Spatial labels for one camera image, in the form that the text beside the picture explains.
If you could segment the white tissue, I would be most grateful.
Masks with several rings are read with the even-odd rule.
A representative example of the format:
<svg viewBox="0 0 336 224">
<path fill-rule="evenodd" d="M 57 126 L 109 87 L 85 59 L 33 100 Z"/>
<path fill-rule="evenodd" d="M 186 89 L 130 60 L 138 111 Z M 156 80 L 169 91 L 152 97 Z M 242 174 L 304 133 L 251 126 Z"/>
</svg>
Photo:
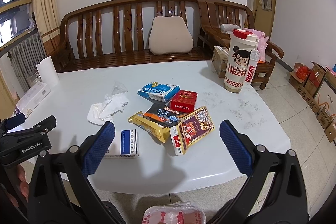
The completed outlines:
<svg viewBox="0 0 336 224">
<path fill-rule="evenodd" d="M 123 112 L 124 107 L 129 103 L 124 93 L 115 95 L 107 94 L 103 102 L 94 103 L 88 111 L 87 120 L 96 125 L 103 125 L 105 122 L 113 122 L 113 116 L 117 112 Z"/>
</svg>

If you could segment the red gold cigarette pack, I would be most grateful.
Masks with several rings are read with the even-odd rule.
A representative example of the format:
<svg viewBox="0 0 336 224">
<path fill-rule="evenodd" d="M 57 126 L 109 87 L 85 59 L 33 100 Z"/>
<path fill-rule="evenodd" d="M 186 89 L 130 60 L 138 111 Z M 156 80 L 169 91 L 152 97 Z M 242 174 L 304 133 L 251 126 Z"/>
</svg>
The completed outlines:
<svg viewBox="0 0 336 224">
<path fill-rule="evenodd" d="M 184 116 L 177 126 L 170 129 L 170 137 L 177 156 L 184 155 L 187 150 L 215 129 L 206 106 Z"/>
</svg>

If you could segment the yellow snack wrapper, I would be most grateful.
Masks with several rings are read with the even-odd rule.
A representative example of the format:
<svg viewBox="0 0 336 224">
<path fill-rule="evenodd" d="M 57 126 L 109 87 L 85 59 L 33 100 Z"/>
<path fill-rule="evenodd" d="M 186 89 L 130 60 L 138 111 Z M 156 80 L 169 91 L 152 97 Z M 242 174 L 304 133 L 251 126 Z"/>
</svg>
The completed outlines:
<svg viewBox="0 0 336 224">
<path fill-rule="evenodd" d="M 137 125 L 151 135 L 155 136 L 161 143 L 166 143 L 170 137 L 170 128 L 161 126 L 153 121 L 146 119 L 143 112 L 139 111 L 128 118 L 128 122 Z"/>
</svg>

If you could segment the white red trash bag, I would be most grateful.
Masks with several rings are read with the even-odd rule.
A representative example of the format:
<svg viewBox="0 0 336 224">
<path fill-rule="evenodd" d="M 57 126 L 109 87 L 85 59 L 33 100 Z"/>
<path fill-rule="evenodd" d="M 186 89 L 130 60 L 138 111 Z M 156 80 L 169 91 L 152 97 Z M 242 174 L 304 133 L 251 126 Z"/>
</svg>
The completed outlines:
<svg viewBox="0 0 336 224">
<path fill-rule="evenodd" d="M 205 213 L 191 202 L 176 202 L 169 205 L 152 206 L 144 212 L 142 218 L 143 224 L 202 224 L 206 222 Z"/>
</svg>

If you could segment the white flat box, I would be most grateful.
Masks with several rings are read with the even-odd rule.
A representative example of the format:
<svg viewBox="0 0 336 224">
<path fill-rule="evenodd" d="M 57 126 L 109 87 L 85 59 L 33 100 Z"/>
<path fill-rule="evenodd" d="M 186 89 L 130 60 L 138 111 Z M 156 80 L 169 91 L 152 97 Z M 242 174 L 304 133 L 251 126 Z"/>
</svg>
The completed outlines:
<svg viewBox="0 0 336 224">
<path fill-rule="evenodd" d="M 38 81 L 17 102 L 14 115 L 24 114 L 27 118 L 50 92 L 47 84 Z"/>
</svg>

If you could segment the white paper towel roll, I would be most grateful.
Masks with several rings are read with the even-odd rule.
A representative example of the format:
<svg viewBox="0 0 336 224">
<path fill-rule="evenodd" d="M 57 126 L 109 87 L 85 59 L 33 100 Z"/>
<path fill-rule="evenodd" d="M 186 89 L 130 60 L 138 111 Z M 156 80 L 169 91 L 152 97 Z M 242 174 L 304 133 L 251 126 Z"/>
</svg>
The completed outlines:
<svg viewBox="0 0 336 224">
<path fill-rule="evenodd" d="M 37 64 L 37 70 L 42 82 L 47 84 L 51 89 L 59 83 L 59 76 L 50 56 Z"/>
</svg>

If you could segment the radiator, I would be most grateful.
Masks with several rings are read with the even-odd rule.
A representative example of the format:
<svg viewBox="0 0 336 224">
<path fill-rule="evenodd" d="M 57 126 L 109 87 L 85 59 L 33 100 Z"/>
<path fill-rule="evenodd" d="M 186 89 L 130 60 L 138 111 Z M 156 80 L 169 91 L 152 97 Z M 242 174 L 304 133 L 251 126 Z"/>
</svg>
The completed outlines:
<svg viewBox="0 0 336 224">
<path fill-rule="evenodd" d="M 24 92 L 30 86 L 28 77 L 37 68 L 37 64 L 47 57 L 41 34 L 38 31 L 31 32 L 10 46 L 8 58 Z"/>
</svg>

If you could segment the cardboard boxes on floor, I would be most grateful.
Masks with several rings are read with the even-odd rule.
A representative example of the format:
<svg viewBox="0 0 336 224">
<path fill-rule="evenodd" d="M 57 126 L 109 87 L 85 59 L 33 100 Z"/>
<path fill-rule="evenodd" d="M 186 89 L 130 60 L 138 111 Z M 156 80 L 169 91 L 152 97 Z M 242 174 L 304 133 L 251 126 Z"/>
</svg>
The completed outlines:
<svg viewBox="0 0 336 224">
<path fill-rule="evenodd" d="M 335 141 L 335 72 L 313 62 L 295 63 L 289 83 L 314 112 L 329 142 Z"/>
</svg>

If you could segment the clear plastic wrapper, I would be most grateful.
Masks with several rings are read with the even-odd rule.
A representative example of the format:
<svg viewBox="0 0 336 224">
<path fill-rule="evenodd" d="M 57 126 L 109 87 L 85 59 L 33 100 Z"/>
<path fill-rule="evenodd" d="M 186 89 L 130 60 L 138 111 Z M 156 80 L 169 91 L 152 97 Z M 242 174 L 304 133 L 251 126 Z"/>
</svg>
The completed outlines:
<svg viewBox="0 0 336 224">
<path fill-rule="evenodd" d="M 125 92 L 128 92 L 126 86 L 119 81 L 115 81 L 114 85 L 113 85 L 113 88 L 112 88 L 111 95 L 115 96 L 117 94 L 123 94 Z"/>
</svg>

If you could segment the black orange gel ball box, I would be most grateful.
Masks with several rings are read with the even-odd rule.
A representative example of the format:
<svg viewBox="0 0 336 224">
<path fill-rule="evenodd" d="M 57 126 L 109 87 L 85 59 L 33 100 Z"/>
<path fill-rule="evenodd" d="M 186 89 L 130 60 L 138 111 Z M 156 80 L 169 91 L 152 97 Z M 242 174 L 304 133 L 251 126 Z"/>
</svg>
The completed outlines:
<svg viewBox="0 0 336 224">
<path fill-rule="evenodd" d="M 154 103 L 149 110 L 143 113 L 146 119 L 164 127 L 177 126 L 179 121 L 186 115 L 186 113 L 171 110 L 169 106 L 163 103 Z"/>
</svg>

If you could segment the long wooden bench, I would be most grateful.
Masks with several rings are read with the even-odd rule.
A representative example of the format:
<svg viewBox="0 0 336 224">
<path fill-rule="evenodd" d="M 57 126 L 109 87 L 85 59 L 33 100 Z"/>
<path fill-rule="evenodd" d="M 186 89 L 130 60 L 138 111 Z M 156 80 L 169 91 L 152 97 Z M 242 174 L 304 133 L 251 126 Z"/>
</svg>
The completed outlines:
<svg viewBox="0 0 336 224">
<path fill-rule="evenodd" d="M 200 30 L 189 53 L 153 55 L 145 45 L 143 9 L 154 16 L 179 16 L 187 20 L 193 4 Z M 72 11 L 60 26 L 60 46 L 51 58 L 58 73 L 91 68 L 119 67 L 169 61 L 209 60 L 205 30 L 209 26 L 205 0 L 112 0 Z"/>
</svg>

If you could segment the Nezha cartoon tumbler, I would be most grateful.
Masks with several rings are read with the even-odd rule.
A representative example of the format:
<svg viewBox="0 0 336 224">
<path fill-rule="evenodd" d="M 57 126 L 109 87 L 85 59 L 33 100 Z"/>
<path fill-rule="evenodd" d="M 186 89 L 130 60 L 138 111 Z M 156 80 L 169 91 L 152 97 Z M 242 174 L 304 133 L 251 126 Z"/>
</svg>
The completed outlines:
<svg viewBox="0 0 336 224">
<path fill-rule="evenodd" d="M 249 31 L 234 28 L 230 34 L 228 63 L 224 77 L 224 87 L 233 93 L 239 93 L 248 72 L 251 53 L 256 49 L 257 36 Z"/>
</svg>

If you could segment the pink plastic bag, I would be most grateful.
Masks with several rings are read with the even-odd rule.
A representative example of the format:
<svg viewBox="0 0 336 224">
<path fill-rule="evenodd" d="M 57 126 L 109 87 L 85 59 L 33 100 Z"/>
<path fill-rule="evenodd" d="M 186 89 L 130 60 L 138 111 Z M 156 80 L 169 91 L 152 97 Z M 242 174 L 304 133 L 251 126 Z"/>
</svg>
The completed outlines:
<svg viewBox="0 0 336 224">
<path fill-rule="evenodd" d="M 267 42 L 269 40 L 269 36 L 266 36 L 264 32 L 250 29 L 250 28 L 245 28 L 245 30 L 254 33 L 257 36 L 257 50 L 260 53 L 259 56 L 259 64 L 265 63 L 266 62 L 266 47 L 267 47 Z"/>
</svg>

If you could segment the yellow door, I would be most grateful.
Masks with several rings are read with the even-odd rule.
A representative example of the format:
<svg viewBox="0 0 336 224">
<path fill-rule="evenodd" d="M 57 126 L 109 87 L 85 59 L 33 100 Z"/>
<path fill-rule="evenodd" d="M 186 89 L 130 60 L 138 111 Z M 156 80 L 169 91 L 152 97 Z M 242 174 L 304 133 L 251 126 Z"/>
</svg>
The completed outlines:
<svg viewBox="0 0 336 224">
<path fill-rule="evenodd" d="M 253 0 L 254 24 L 256 30 L 271 37 L 276 10 L 276 0 Z"/>
</svg>

